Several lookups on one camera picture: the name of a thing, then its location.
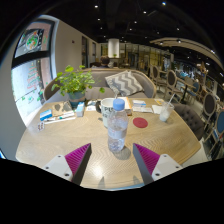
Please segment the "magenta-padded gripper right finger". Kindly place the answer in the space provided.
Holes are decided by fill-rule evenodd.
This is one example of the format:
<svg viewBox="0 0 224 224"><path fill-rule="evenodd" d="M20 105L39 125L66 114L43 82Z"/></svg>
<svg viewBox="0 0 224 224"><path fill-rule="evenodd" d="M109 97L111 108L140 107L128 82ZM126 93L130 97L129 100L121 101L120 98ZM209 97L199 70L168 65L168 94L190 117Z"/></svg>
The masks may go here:
<svg viewBox="0 0 224 224"><path fill-rule="evenodd" d="M168 154L157 154L152 150L133 144L133 154L145 185L182 169Z"/></svg>

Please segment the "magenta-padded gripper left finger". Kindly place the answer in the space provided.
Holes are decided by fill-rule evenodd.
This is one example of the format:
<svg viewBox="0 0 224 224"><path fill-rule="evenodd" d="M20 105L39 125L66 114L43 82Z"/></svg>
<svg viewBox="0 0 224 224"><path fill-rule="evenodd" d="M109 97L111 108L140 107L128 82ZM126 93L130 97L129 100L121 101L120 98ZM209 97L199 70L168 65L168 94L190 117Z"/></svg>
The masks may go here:
<svg viewBox="0 0 224 224"><path fill-rule="evenodd" d="M91 156L91 144L83 145L67 155L56 155L43 169L80 185Z"/></svg>

